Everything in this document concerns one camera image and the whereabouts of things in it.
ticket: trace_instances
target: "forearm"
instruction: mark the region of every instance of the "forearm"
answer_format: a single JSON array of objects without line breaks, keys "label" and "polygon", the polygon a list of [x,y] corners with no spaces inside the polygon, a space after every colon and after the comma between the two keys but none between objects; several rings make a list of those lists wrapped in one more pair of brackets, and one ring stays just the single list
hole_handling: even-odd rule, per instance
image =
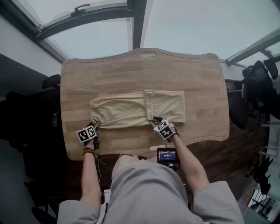
[{"label": "forearm", "polygon": [[80,200],[100,209],[101,190],[95,166],[95,158],[92,153],[84,154],[81,186],[82,197]]},{"label": "forearm", "polygon": [[195,193],[197,190],[206,187],[209,184],[209,181],[199,160],[184,145],[178,135],[174,135],[172,141],[180,159],[180,165],[192,192]]}]

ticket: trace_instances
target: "window pane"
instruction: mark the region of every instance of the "window pane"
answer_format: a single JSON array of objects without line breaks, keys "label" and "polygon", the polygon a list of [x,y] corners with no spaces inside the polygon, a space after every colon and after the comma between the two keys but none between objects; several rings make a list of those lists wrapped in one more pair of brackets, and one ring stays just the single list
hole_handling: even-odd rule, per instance
[{"label": "window pane", "polygon": [[143,47],[229,58],[279,28],[280,12],[262,0],[154,0]]},{"label": "window pane", "polygon": [[275,56],[277,54],[280,53],[280,42],[270,46],[269,48],[267,48],[269,51],[272,52],[272,55]]},{"label": "window pane", "polygon": [[104,21],[74,27],[49,38],[70,58],[99,58],[132,49],[132,19]]},{"label": "window pane", "polygon": [[69,14],[74,8],[90,3],[91,7],[126,3],[126,0],[13,0],[18,7],[23,6],[35,18],[40,19],[40,23],[48,23],[54,18]]},{"label": "window pane", "polygon": [[254,65],[256,61],[263,61],[266,59],[268,58],[265,55],[263,55],[260,52],[257,52],[256,54],[253,54],[252,56],[240,61],[239,64],[249,66],[249,65]]}]

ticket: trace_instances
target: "digital display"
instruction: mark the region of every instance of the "digital display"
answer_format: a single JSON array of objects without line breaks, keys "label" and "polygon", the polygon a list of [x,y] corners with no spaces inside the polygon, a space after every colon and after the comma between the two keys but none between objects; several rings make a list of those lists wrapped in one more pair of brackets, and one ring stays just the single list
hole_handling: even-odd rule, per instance
[{"label": "digital display", "polygon": [[158,159],[160,161],[175,161],[176,160],[176,152],[158,152]]}]

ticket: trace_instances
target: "person's left arm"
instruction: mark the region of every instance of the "person's left arm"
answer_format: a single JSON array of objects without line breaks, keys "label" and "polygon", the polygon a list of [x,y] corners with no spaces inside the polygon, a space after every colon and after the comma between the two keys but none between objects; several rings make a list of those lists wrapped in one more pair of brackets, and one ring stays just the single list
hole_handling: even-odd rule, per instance
[{"label": "person's left arm", "polygon": [[[93,140],[85,145],[94,149]],[[82,197],[80,201],[94,206],[100,210],[101,206],[101,190],[98,181],[98,175],[95,166],[95,157],[92,153],[84,154],[83,172],[82,172]]]}]

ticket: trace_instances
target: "table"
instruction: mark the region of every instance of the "table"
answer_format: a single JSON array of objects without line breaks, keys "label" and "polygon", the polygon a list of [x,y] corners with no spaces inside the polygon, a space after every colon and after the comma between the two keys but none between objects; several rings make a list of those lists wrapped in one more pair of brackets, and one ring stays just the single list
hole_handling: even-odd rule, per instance
[{"label": "table", "polygon": [[[83,159],[76,131],[90,122],[95,98],[151,90],[183,90],[186,121],[177,125],[186,145],[229,136],[228,98],[220,60],[215,54],[187,55],[157,48],[135,49],[99,59],[70,59],[61,74],[61,116],[67,155]],[[155,156],[159,139],[151,126],[100,129],[99,155]]]}]

